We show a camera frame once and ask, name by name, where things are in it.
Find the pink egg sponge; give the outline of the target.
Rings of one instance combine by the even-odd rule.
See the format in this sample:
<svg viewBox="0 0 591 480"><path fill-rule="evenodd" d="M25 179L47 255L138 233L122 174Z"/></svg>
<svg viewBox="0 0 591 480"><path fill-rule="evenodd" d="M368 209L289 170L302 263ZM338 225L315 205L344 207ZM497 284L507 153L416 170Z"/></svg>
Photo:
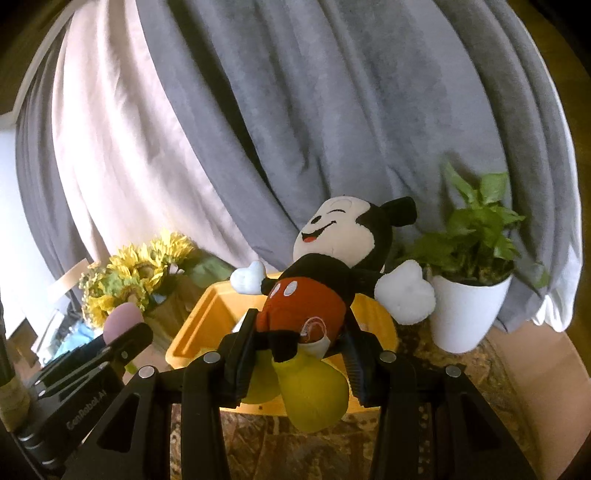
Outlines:
<svg viewBox="0 0 591 480"><path fill-rule="evenodd" d="M130 328L142 322L142 312L135 304L126 302L115 307L104 323L102 337L105 344L110 345Z"/></svg>

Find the grey curtain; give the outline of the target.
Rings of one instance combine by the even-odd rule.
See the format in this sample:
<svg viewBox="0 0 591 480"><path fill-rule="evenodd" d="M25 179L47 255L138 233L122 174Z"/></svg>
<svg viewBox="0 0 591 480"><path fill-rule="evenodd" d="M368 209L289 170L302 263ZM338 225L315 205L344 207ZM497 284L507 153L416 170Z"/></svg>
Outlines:
<svg viewBox="0 0 591 480"><path fill-rule="evenodd" d="M74 225L52 140L58 49L46 40L16 123L21 202L48 269L93 260ZM290 263L297 232L332 196L410 195L410 242L440 229L443 168L505 171L526 217L515 234L550 283L520 274L497 317L565 330L583 265L575 152L557 89L504 1L134 1L164 93L256 254Z"/></svg>

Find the wooden desk lamp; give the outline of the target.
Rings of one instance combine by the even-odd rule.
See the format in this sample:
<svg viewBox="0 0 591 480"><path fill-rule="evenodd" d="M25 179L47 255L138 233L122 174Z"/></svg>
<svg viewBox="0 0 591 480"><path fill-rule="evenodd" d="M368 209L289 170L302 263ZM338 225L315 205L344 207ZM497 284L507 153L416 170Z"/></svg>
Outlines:
<svg viewBox="0 0 591 480"><path fill-rule="evenodd" d="M72 289L79 283L80 278L87 272L90 262L84 258L66 271L57 282L66 290Z"/></svg>

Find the blue cloth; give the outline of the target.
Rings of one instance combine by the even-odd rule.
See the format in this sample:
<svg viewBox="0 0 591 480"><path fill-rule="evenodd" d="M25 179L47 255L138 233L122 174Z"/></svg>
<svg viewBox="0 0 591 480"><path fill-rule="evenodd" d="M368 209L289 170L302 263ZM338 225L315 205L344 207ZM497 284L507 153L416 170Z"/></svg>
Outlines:
<svg viewBox="0 0 591 480"><path fill-rule="evenodd" d="M70 326L64 336L58 340L54 358L57 358L74 349L84 346L94 340L101 333L100 329L85 321L79 321Z"/></svg>

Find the patterned oriental rug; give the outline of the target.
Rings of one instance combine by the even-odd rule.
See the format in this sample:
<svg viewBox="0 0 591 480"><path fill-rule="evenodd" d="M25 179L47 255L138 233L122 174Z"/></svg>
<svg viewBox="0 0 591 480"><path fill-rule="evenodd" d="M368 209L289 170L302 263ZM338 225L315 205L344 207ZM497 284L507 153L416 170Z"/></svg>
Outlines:
<svg viewBox="0 0 591 480"><path fill-rule="evenodd" d="M181 403L181 476L232 479L533 479L536 474L489 403L457 364L409 357L417 405L376 407L370 433L276 434L245 440L256 451L228 460L221 411L192 414Z"/></svg>

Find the beige sheer curtain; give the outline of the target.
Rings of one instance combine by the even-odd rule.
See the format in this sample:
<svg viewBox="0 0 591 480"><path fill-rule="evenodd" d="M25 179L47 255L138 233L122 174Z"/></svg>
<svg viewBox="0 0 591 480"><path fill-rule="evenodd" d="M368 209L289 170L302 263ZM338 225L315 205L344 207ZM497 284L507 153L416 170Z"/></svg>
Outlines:
<svg viewBox="0 0 591 480"><path fill-rule="evenodd" d="M174 113L133 1L81 1L58 49L52 140L74 225L93 260L179 232L235 267L259 257Z"/></svg>

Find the green pothos plant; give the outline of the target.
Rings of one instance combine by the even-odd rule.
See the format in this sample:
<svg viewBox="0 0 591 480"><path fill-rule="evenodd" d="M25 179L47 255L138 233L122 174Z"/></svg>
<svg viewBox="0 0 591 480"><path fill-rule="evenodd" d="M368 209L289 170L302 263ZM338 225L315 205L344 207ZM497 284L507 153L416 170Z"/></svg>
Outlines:
<svg viewBox="0 0 591 480"><path fill-rule="evenodd" d="M433 275L469 286L494 286L520 274L533 289L547 287L548 269L527 259L525 249L511 238L526 217L503 203L509 174L487 173L473 184L450 163L443 174L464 206L452 211L442 231L426 232L411 245L391 251L387 269L415 260Z"/></svg>

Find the artificial sunflower bouquet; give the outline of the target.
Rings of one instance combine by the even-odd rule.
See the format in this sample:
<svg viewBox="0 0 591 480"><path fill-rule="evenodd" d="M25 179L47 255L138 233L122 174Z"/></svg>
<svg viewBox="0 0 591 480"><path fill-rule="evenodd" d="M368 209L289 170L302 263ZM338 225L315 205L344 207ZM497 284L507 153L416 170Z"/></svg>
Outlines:
<svg viewBox="0 0 591 480"><path fill-rule="evenodd" d="M228 280L233 267L197 247L186 235L168 232L141 244L120 247L105 263L90 264L81 274L82 315L103 327L115 307L130 302L153 311L182 287L200 294Z"/></svg>

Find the white ribbed plant pot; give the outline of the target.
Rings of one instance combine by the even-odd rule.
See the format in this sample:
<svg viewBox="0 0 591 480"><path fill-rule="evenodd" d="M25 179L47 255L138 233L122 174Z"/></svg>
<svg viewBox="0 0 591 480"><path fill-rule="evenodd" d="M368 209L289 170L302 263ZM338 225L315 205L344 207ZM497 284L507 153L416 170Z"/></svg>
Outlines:
<svg viewBox="0 0 591 480"><path fill-rule="evenodd" d="M492 286L473 286L432 276L437 300L430 316L433 342L452 354L474 350L497 319L512 279L509 275Z"/></svg>

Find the orange plastic storage crate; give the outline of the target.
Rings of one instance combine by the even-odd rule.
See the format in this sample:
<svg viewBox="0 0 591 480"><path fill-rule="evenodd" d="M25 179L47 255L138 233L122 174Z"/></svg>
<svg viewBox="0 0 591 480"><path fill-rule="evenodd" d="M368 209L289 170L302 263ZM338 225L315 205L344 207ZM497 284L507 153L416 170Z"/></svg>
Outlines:
<svg viewBox="0 0 591 480"><path fill-rule="evenodd" d="M225 335L231 334L238 327L240 319L249 309L259 311L262 320L256 320L260 332L286 327L291 331L300 331L304 321L318 314L328 321L328 338L337 340L339 327L345 322L346 304L334 291L320 282L295 277L297 290L293 296L286 297L290 280L280 280L276 298L266 307L266 296L242 295L230 286L228 281L218 282L208 287L204 295L189 314L187 320L168 347L165 358L167 363L180 372L183 384L184 369L197 357L217 349ZM277 391L277 380L270 361L263 363L266 371L256 370L250 379L250 392L236 408L222 408L205 405L187 405L192 414L204 416L217 414L220 410L231 413L263 416L287 416L283 397Z"/></svg>

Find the mickey mouse plush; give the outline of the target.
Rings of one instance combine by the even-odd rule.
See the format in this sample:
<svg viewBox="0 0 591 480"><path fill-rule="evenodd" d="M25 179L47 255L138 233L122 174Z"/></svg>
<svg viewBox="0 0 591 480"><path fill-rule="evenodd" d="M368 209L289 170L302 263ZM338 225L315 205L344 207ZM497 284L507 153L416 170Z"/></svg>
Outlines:
<svg viewBox="0 0 591 480"><path fill-rule="evenodd" d="M246 402L281 397L288 419L304 433L339 422L349 407L349 382L325 359L346 331L356 295L376 300L402 325L435 309L435 291L417 261L384 270L394 228L417 217L411 197L381 206L332 197L298 233L293 262L280 277L270 278L259 261L231 274L237 293L266 296L254 324L263 345Z"/></svg>

